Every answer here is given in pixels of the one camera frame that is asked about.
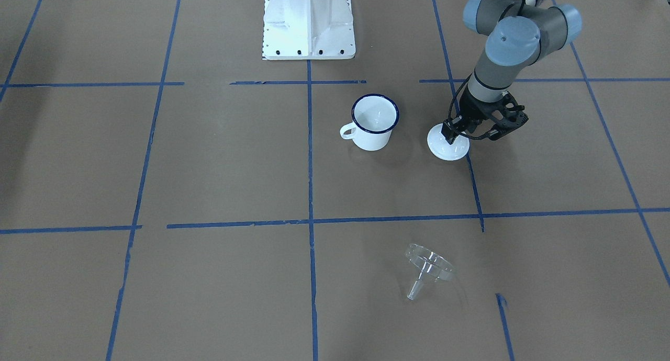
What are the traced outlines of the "clear plastic funnel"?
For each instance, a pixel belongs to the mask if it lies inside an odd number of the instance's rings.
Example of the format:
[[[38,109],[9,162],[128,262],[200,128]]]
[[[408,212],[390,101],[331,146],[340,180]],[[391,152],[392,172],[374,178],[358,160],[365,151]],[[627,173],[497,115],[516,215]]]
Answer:
[[[455,266],[428,247],[411,243],[405,249],[405,258],[418,270],[418,275],[407,294],[414,301],[426,283],[450,281],[455,277]]]

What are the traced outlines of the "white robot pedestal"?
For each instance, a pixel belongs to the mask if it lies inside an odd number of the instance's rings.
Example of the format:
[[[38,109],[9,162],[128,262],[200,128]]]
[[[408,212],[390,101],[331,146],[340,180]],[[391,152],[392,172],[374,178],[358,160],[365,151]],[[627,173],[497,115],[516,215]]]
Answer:
[[[356,55],[352,0],[264,0],[262,58],[335,60]]]

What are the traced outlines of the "white ceramic lid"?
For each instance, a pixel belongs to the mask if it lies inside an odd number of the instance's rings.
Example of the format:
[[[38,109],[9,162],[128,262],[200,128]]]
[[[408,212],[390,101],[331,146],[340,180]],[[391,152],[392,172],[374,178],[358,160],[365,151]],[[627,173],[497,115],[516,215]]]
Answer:
[[[457,136],[452,144],[449,144],[442,134],[442,123],[432,127],[427,135],[429,151],[444,161],[456,161],[464,158],[469,152],[471,142],[463,136]]]

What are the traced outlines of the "white enamel mug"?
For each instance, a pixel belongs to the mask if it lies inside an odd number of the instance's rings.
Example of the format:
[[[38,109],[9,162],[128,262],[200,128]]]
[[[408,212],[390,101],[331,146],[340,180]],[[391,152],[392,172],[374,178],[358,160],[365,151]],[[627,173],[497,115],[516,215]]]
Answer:
[[[366,94],[357,99],[351,110],[352,122],[340,128],[340,136],[365,151],[384,148],[399,122],[399,108],[381,94]]]

